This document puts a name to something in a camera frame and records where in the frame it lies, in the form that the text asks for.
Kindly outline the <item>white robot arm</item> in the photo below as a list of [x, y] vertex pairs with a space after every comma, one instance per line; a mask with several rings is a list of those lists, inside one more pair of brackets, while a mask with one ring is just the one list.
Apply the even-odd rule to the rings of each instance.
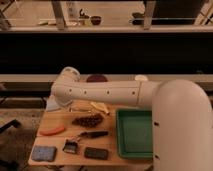
[[154, 171], [213, 171], [213, 108], [192, 81], [87, 83], [78, 70], [66, 67], [51, 94], [60, 106], [79, 99], [150, 110]]

